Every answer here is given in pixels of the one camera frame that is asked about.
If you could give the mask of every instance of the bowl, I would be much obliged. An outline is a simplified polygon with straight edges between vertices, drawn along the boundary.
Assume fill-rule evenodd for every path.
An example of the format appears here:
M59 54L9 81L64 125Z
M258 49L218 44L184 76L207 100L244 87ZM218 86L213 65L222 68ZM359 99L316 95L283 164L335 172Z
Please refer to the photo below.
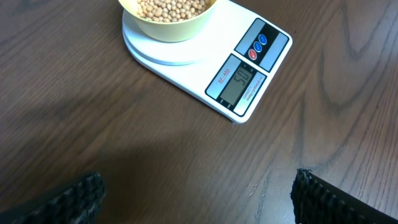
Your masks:
M206 26L220 1L226 0L210 0L211 6L199 16L180 22L167 23L148 21L139 17L137 14L137 0L119 0L119 3L133 18L137 26L149 37L164 42L180 42L191 39L200 33Z

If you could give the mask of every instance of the blue button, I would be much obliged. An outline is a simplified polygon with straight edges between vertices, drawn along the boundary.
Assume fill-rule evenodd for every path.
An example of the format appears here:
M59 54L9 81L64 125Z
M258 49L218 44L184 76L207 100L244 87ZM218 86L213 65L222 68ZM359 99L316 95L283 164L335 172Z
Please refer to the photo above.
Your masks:
M267 44L267 37L265 37L263 34L259 35L259 40L260 40L260 43L262 45L266 45Z
M259 42L256 41L253 44L253 46L254 46L254 50L256 50L256 52L261 52L262 51L262 46L261 46L261 44Z

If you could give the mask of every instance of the tabletop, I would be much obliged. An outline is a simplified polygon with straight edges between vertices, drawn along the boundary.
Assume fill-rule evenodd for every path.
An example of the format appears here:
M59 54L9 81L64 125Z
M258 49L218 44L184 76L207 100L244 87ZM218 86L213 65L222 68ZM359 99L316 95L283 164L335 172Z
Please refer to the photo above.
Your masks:
M293 223L306 168L398 218L398 1L236 2L294 40L244 124L135 61L116 0L0 1L0 211L97 170L99 223Z

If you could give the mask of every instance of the white scale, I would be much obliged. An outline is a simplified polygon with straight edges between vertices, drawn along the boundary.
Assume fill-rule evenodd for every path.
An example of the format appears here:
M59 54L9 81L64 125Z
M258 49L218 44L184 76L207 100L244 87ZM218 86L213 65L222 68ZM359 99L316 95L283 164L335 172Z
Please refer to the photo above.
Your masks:
M123 36L143 66L234 123L246 122L292 46L282 29L231 1L221 1L196 37L154 40L126 11Z

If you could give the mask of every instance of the wooden table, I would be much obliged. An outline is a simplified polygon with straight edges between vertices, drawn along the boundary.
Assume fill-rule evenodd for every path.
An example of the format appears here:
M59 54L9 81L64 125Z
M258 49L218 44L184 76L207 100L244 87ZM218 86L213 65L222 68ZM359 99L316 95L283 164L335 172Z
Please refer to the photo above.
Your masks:
M0 210L97 170L100 223L292 223L296 169L398 218L398 1L238 1L294 44L233 125L140 66L117 1L0 2Z

